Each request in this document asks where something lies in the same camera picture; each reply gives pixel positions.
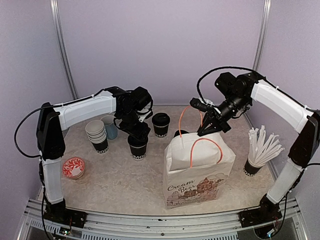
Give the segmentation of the white paper takeout bag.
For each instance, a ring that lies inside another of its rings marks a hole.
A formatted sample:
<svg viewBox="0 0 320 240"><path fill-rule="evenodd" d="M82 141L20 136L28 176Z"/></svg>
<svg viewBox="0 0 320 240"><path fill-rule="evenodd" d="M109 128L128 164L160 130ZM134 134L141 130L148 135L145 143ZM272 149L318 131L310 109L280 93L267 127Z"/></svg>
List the white paper takeout bag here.
<svg viewBox="0 0 320 240"><path fill-rule="evenodd" d="M219 133L174 137L164 150L162 193L167 209L219 198L236 154Z"/></svg>

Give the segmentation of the black plastic cup lid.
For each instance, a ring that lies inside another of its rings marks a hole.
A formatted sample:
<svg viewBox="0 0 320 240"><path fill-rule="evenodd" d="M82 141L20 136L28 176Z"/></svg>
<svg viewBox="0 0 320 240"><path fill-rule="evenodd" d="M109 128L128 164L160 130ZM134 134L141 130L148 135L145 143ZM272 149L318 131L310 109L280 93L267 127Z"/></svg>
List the black plastic cup lid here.
<svg viewBox="0 0 320 240"><path fill-rule="evenodd" d="M151 121L155 126L164 127L170 123L170 117L164 112L159 112L152 117Z"/></svg>

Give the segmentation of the black paper coffee cup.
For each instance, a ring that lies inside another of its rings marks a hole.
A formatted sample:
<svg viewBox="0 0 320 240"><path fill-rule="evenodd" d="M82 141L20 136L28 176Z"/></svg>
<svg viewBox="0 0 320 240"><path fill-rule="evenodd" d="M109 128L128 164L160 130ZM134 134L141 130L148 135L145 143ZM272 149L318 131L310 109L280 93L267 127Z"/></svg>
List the black paper coffee cup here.
<svg viewBox="0 0 320 240"><path fill-rule="evenodd" d="M166 137L170 124L169 115L164 112L159 112L152 117L151 121L153 124L155 136L158 138Z"/></svg>

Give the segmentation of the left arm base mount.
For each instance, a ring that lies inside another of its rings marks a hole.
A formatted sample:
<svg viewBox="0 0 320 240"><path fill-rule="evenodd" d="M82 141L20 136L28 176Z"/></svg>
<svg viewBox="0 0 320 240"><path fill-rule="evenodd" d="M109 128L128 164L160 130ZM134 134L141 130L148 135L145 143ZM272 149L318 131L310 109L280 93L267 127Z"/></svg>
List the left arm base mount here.
<svg viewBox="0 0 320 240"><path fill-rule="evenodd" d="M49 213L45 212L43 215L44 219L59 223L69 227L84 228L87 213L84 211L64 209L62 212Z"/></svg>

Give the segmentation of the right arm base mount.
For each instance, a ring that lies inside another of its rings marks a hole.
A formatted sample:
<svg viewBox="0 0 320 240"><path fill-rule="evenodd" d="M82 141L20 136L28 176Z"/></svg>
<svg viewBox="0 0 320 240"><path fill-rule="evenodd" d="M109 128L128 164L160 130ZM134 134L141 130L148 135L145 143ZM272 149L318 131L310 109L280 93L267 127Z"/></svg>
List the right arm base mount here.
<svg viewBox="0 0 320 240"><path fill-rule="evenodd" d="M245 209L238 213L240 224L242 228L252 227L260 224L275 221L283 217L279 208L272 212L264 211L263 208L258 207L254 209Z"/></svg>

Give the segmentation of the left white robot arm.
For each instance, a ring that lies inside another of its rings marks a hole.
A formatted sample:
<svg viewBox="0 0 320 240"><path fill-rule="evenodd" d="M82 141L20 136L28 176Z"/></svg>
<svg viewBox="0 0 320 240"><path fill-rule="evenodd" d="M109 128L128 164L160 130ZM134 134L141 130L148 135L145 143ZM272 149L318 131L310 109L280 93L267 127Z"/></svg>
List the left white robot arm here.
<svg viewBox="0 0 320 240"><path fill-rule="evenodd" d="M52 204L49 212L63 223L70 218L70 211L61 202L64 200L61 184L61 159L66 145L63 131L82 121L113 114L119 121L117 128L136 140L146 140L150 127L145 122L153 111L153 99L147 89L139 86L134 90L123 90L112 86L96 94L77 100L41 106L36 129L44 174L45 196Z"/></svg>

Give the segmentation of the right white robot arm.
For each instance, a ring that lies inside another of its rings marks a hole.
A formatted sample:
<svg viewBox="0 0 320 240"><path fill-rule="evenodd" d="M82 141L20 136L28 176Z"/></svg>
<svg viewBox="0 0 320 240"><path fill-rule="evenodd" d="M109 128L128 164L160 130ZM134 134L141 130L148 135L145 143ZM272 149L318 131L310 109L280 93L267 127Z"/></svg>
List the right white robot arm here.
<svg viewBox="0 0 320 240"><path fill-rule="evenodd" d="M280 86L280 89L290 96L306 104L312 109L320 107L320 79L315 76L298 76L277 78L275 74L271 75L270 80L274 85ZM280 173L285 165L285 160L289 149L298 134L294 129L278 114L274 113L268 107L255 102L251 110L244 114L240 119L229 120L232 129L221 136L224 141L230 145L236 154L241 150L248 149L248 135L246 131L250 126L259 127L265 125L268 134L275 133L280 136L280 143L285 147L276 160L272 161L271 172L274 175ZM302 211L307 212L311 207L319 205L320 200L320 168L310 166L302 176L300 183L290 195L295 197Z"/></svg>

